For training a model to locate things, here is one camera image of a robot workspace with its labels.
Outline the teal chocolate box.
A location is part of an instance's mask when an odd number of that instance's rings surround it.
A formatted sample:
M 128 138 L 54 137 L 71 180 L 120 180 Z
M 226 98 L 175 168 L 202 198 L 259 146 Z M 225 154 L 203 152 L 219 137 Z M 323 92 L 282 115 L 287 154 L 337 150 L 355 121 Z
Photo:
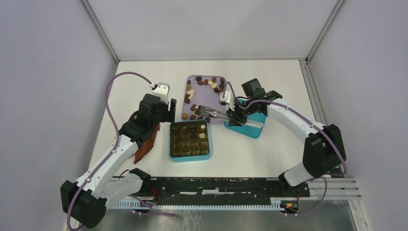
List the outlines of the teal chocolate box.
M 170 124 L 169 156 L 172 162 L 205 161 L 210 159 L 212 142 L 210 127 L 205 120 L 175 122 Z M 199 133 L 206 135 L 205 139 L 199 138 Z

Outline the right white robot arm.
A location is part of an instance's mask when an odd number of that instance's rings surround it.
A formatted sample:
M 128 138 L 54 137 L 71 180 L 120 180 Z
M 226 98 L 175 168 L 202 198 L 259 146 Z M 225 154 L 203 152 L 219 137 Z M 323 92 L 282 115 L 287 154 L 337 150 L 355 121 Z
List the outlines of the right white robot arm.
M 297 186 L 311 182 L 329 173 L 335 176 L 347 174 L 346 154 L 340 129 L 334 125 L 324 125 L 306 118 L 272 90 L 266 92 L 258 79 L 242 85 L 245 99 L 238 101 L 234 90 L 224 90 L 220 103 L 227 106 L 228 126 L 249 125 L 248 116 L 262 113 L 274 119 L 291 131 L 303 144 L 300 163 L 279 175 L 278 191 L 283 196 L 291 196 Z M 343 166 L 342 173 L 332 173 L 334 168 Z

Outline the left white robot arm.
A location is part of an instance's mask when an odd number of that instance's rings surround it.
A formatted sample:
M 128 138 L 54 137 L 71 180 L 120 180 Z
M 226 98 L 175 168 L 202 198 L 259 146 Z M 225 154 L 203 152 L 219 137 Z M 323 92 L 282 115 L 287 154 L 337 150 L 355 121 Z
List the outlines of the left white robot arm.
M 66 180 L 60 187 L 62 209 L 67 214 L 66 226 L 70 231 L 83 227 L 94 228 L 106 211 L 121 199 L 137 193 L 146 196 L 151 183 L 130 174 L 109 184 L 112 176 L 149 140 L 160 123 L 175 121 L 176 99 L 164 102 L 159 96 L 146 94 L 139 108 L 121 128 L 106 153 L 77 180 Z

